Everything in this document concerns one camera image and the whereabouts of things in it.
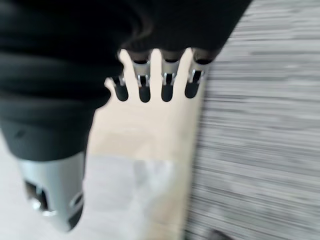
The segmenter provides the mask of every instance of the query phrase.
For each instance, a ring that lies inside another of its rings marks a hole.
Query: beige panel
[[[137,81],[130,58],[121,52],[124,76],[129,92],[126,102],[119,101],[113,86],[109,103],[95,116],[89,142],[89,153],[100,156],[124,156],[132,160],[170,161],[175,166],[171,189],[153,205],[148,240],[177,240],[184,227],[190,189],[191,164],[201,108],[203,86],[194,99],[184,95],[192,53],[187,50],[181,59],[175,80],[173,98],[161,99],[161,54],[151,56],[151,100],[139,100]]]

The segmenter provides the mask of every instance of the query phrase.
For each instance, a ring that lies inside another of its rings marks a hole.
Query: prosthetic hand
[[[64,232],[81,218],[89,132],[95,110],[111,97],[105,79],[120,101],[130,97],[120,49],[128,50],[147,103],[151,50],[162,54],[161,96],[154,97],[169,102],[191,47],[191,99],[250,2],[0,1],[0,124],[32,208]]]

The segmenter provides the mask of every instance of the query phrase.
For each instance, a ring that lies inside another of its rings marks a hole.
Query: silver metal part
[[[111,77],[110,79],[111,79],[111,81],[112,81],[113,86],[116,87],[117,84],[115,83],[114,78]],[[120,86],[126,85],[124,73],[122,73],[122,74],[119,76],[119,83],[120,83]]]
[[[189,68],[188,82],[192,83],[195,73],[201,72],[200,78],[197,81],[197,83],[200,84],[200,82],[207,77],[210,66],[211,66],[211,62],[208,64],[199,64],[194,59],[192,59],[190,68]]]
[[[178,73],[178,68],[179,68],[180,60],[175,61],[175,62],[168,62],[164,59],[162,59],[162,64],[161,64],[161,74],[162,74],[162,84],[167,85],[167,75],[172,74],[172,79],[170,82],[170,85],[174,85],[175,79]]]
[[[145,77],[145,86],[149,87],[150,85],[150,61],[140,64],[132,62],[134,73],[138,81],[138,85],[141,88],[143,85],[141,83],[141,77]]]
[[[34,186],[36,196],[28,192],[33,209],[39,211],[58,230],[70,231],[80,219],[79,211],[84,205],[83,177],[85,154],[52,160],[31,161],[19,159],[22,177],[29,186]],[[71,219],[78,215],[76,223]]]

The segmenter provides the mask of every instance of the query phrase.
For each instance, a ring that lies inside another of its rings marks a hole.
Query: black cloth
[[[117,52],[220,49],[250,0],[0,0],[0,124],[11,152],[50,161],[86,149]]]

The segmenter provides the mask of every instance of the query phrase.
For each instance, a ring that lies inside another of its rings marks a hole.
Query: striped gray floor
[[[186,238],[320,239],[320,1],[255,0],[205,91]]]

